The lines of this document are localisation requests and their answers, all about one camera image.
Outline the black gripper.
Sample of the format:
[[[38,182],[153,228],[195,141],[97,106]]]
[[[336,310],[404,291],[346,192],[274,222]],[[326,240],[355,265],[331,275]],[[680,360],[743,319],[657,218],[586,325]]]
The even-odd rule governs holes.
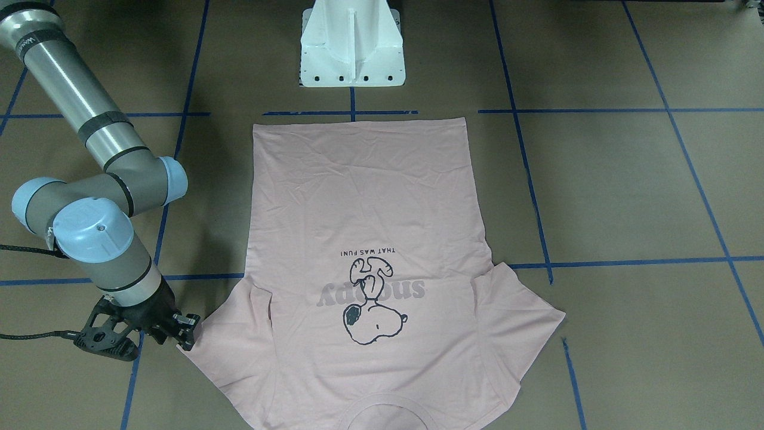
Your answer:
[[[159,345],[174,338],[183,351],[191,351],[195,344],[194,330],[201,317],[179,313],[174,292],[166,281],[161,281],[158,290],[141,304],[122,308],[123,318],[132,327],[151,335]]]

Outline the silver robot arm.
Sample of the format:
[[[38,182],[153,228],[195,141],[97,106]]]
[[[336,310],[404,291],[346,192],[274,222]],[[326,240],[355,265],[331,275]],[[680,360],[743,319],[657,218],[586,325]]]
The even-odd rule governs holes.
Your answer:
[[[81,330],[58,330],[83,351],[131,361],[131,332],[174,339],[191,351],[198,315],[183,315],[131,218],[182,198],[188,179],[172,157],[156,157],[66,36],[57,11],[38,1],[2,2],[2,46],[36,78],[103,170],[78,182],[31,179],[12,212],[49,253],[76,262],[101,291]]]

